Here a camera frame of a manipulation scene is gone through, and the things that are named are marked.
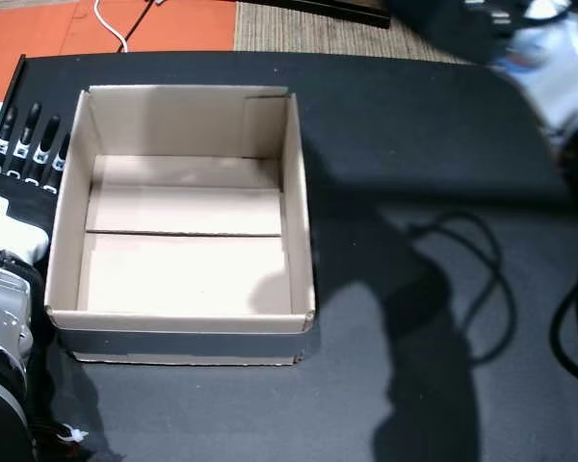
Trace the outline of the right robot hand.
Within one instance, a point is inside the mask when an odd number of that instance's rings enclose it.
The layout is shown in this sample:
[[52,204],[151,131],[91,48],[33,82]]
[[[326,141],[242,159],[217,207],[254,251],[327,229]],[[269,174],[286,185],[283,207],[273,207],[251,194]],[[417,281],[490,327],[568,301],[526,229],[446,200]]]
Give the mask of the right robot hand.
[[560,147],[578,134],[578,1],[389,1],[435,48],[510,81]]

